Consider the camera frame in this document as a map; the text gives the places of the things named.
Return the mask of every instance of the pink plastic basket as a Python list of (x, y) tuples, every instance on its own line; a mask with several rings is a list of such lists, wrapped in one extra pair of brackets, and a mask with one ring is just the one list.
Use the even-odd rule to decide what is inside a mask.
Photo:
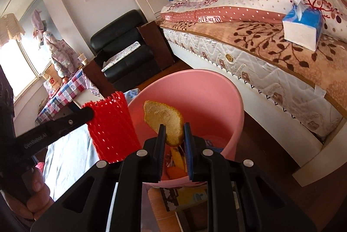
[[(178, 109), (184, 121), (190, 123), (193, 135), (211, 140), (215, 147), (224, 148), (224, 157), (234, 160), (244, 122), (244, 109), (239, 91), (228, 78), (208, 70), (186, 70), (165, 76), (142, 90), (129, 104), (141, 145), (157, 136), (143, 120), (146, 100)], [(164, 166), (162, 180), (150, 185), (171, 188), (193, 186), (195, 183), (187, 176), (170, 180)]]

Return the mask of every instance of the red mesh net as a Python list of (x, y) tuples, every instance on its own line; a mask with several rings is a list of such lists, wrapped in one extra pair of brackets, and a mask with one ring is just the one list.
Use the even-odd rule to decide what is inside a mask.
[(84, 107), (94, 111), (94, 118), (87, 124), (100, 159), (119, 162), (141, 149), (122, 92), (115, 92), (112, 97), (98, 102), (88, 102)]

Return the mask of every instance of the finger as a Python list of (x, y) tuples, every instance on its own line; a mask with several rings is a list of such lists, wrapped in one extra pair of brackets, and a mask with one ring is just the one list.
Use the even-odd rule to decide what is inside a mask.
[(16, 198), (12, 197), (10, 194), (3, 193), (2, 194), (9, 208), (19, 216), (25, 219), (33, 219), (33, 214), (29, 209), (18, 201)]
[(48, 203), (50, 199), (49, 194), (50, 190), (48, 186), (44, 184), (42, 189), (28, 200), (26, 206), (31, 212), (38, 212)]
[(41, 171), (34, 167), (33, 179), (32, 179), (32, 188), (35, 192), (39, 192), (44, 186), (43, 176)]
[(38, 212), (34, 213), (34, 219), (35, 219), (35, 220), (38, 220), (38, 219), (41, 217), (41, 215), (43, 215), (43, 214), (45, 213), (45, 211), (48, 210), (48, 209), (51, 207), (51, 205), (53, 205), (53, 204), (54, 204), (54, 201), (53, 201), (52, 198), (50, 197), (50, 198), (49, 198), (49, 201), (48, 201), (48, 203), (45, 205), (45, 207), (42, 208), (41, 210), (39, 210)]

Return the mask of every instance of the checkered tablecloth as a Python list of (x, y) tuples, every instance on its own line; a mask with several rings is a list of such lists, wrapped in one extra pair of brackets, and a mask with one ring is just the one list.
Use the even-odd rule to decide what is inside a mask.
[(91, 85), (90, 80), (82, 70), (77, 71), (70, 80), (47, 102), (35, 120), (35, 125), (51, 120), (64, 106), (72, 102), (83, 90)]

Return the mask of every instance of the orange toy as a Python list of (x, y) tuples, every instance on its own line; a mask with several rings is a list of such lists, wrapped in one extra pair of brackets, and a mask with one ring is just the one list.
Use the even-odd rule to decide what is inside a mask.
[(166, 173), (168, 174), (170, 179), (178, 179), (187, 176), (188, 174), (176, 166), (171, 166), (166, 169)]

